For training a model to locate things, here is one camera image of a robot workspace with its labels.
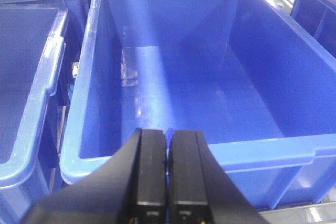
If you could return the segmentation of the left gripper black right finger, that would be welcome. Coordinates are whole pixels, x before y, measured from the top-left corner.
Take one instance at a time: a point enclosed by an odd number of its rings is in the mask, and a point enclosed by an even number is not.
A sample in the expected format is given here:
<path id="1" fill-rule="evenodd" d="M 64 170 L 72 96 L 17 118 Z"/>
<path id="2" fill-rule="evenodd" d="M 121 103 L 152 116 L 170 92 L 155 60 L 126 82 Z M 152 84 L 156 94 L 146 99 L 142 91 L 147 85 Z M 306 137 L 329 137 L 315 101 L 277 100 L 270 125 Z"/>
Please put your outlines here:
<path id="1" fill-rule="evenodd" d="M 216 161 L 202 131 L 175 130 L 168 165 L 170 223 L 267 223 Z"/>

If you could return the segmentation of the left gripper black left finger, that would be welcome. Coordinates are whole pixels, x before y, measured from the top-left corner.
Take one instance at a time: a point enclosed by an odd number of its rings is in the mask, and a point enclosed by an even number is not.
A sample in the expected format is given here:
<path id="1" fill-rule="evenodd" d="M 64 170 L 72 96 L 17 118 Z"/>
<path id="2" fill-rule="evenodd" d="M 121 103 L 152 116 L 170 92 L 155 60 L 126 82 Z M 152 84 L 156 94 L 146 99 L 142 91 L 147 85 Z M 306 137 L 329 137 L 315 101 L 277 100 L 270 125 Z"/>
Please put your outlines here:
<path id="1" fill-rule="evenodd" d="M 164 223 L 166 140 L 136 129 L 125 145 L 80 181 L 37 200 L 23 223 Z"/>

